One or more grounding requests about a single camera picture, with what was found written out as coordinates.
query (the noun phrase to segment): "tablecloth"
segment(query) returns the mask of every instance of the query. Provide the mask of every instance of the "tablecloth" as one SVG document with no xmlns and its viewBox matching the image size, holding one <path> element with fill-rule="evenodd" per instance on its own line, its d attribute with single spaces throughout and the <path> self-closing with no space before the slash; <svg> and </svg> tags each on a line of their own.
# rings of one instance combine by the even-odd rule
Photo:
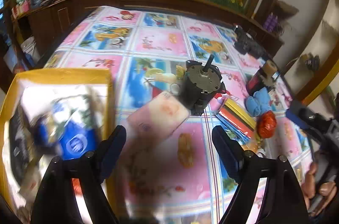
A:
<svg viewBox="0 0 339 224">
<path fill-rule="evenodd" d="M 231 99 L 244 107 L 246 81 L 264 60 L 239 54 L 234 31 L 180 15 L 125 11 L 102 6 L 62 42 L 46 68 L 109 68 L 115 85 L 116 124 L 121 124 L 163 90 L 178 92 L 176 79 L 186 60 L 205 63 L 209 54 L 221 71 Z M 285 116 L 292 98 L 281 78 L 270 92 L 277 118 L 274 137 L 260 148 L 269 158 L 284 154 L 302 182 L 311 163 L 305 134 Z M 151 149 L 129 154 L 115 169 L 120 219 L 145 223 L 218 223 L 236 189 L 211 141 L 221 125 L 213 99 L 202 116 L 190 116 L 174 133 Z M 178 160 L 180 137 L 186 137 L 192 166 Z M 259 183 L 247 223 L 255 223 L 265 189 Z"/>
</svg>

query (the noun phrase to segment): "window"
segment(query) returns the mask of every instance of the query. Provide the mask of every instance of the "window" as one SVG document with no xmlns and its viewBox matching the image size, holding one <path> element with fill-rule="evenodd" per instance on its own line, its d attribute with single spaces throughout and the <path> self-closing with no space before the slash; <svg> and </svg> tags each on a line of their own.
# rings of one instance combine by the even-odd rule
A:
<svg viewBox="0 0 339 224">
<path fill-rule="evenodd" d="M 3 7 L 3 0 L 0 0 L 0 9 Z"/>
</svg>

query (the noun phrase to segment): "purple object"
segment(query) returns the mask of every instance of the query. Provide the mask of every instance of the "purple object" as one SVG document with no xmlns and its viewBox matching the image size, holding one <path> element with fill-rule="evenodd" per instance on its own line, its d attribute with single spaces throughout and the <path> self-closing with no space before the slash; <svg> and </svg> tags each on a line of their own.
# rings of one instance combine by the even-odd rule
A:
<svg viewBox="0 0 339 224">
<path fill-rule="evenodd" d="M 263 25 L 263 28 L 271 33 L 277 24 L 278 24 L 278 17 L 276 15 L 274 15 L 273 13 L 271 13 L 267 17 L 267 19 L 266 19 L 266 21 Z"/>
</svg>

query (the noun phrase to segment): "red plastic bag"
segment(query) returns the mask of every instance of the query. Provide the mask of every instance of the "red plastic bag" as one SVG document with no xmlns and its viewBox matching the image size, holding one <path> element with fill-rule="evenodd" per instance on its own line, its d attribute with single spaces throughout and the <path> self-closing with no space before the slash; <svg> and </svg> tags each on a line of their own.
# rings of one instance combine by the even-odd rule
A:
<svg viewBox="0 0 339 224">
<path fill-rule="evenodd" d="M 277 120 L 275 119 L 272 111 L 267 111 L 262 114 L 258 121 L 257 132 L 263 139 L 271 138 L 274 135 L 275 128 L 277 127 Z"/>
</svg>

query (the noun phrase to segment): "black clamp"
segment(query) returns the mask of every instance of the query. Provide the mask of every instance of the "black clamp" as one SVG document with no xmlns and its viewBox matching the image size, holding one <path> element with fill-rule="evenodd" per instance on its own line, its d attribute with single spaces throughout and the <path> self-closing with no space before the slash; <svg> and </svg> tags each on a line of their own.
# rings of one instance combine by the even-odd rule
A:
<svg viewBox="0 0 339 224">
<path fill-rule="evenodd" d="M 212 141 L 228 175 L 238 183 L 219 224 L 246 223 L 259 180 L 265 177 L 267 184 L 256 223 L 309 223 L 301 188 L 286 156 L 274 160 L 244 151 L 221 126 L 214 127 Z"/>
</svg>

